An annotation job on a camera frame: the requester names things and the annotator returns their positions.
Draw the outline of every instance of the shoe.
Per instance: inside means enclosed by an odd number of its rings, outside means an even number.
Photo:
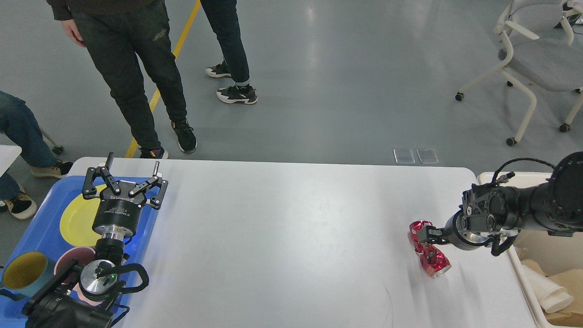
[[[56,177],[62,179],[67,176],[72,166],[73,162],[63,162],[57,159],[57,165],[55,166],[51,166],[50,168],[36,168],[32,166],[30,171],[36,177]]]
[[[196,142],[196,137],[194,136],[194,129],[188,125],[188,121],[183,119],[182,121],[172,122],[172,130],[176,133],[178,137],[178,147],[183,153],[191,153],[196,150],[198,146]]]
[[[153,159],[167,159],[168,158],[168,152],[164,150],[164,148],[160,147],[157,149],[150,149],[150,150],[144,150],[144,149],[140,149],[140,151],[142,152],[142,154],[140,155],[140,158],[153,158]]]
[[[217,90],[217,97],[219,97],[220,101],[227,104],[244,103],[246,105],[252,105],[257,102],[255,89],[250,85],[243,87],[234,85],[219,89]]]
[[[18,191],[18,196],[4,202],[12,216],[20,220],[31,218],[37,210],[36,203],[22,190]]]
[[[215,66],[207,67],[206,74],[211,78],[230,78],[231,73],[227,69],[227,64],[222,63]]]

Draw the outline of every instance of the yellow plate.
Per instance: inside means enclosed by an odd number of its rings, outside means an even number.
[[[101,192],[105,187],[105,184],[96,186],[97,192]],[[67,205],[59,225],[65,241],[76,247],[95,246],[97,240],[101,238],[101,235],[92,229],[99,202],[99,198],[85,200],[80,194]]]

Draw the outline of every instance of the chair seat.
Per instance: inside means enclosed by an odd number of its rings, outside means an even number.
[[[506,57],[505,49],[498,57]],[[539,39],[514,46],[508,66],[549,91],[583,87],[583,51],[556,39]]]

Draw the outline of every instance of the white bin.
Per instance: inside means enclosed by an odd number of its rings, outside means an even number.
[[[479,184],[490,182],[493,172],[484,172],[478,175]],[[536,172],[516,172],[516,176],[503,186],[513,186],[517,188],[527,188],[537,186],[547,182],[551,173]],[[549,236],[545,231],[521,231],[514,246],[526,250],[527,259],[534,260],[540,268],[549,276],[568,271],[575,268],[583,268],[583,233],[575,233],[573,237]],[[539,327],[558,328],[565,326],[555,326],[550,324],[536,300],[535,293],[526,277],[525,270],[518,258],[516,250],[511,247],[508,256],[512,266],[516,271],[518,281],[522,287],[522,292],[531,309],[532,316]]]

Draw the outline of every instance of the teal cup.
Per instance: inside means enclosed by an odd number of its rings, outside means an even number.
[[[54,276],[55,261],[41,252],[24,253],[4,268],[0,295],[21,301],[36,294]]]

